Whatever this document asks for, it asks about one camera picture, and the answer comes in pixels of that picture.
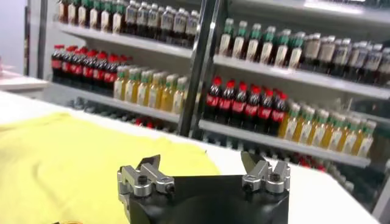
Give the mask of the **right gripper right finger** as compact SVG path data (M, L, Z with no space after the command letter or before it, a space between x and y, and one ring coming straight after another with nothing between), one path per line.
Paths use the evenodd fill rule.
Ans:
M241 161L246 170L242 176L242 187L246 192L261 189L272 194L281 194L290 190L290 167L287 162L278 161L272 166L260 155L241 152Z

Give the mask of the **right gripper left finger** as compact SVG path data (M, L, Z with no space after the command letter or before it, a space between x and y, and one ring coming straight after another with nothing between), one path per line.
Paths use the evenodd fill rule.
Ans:
M175 181L159 171L161 155L143 158L136 168L121 166L117 171L118 194L132 193L136 197L148 197L154 190L169 195L175 192Z

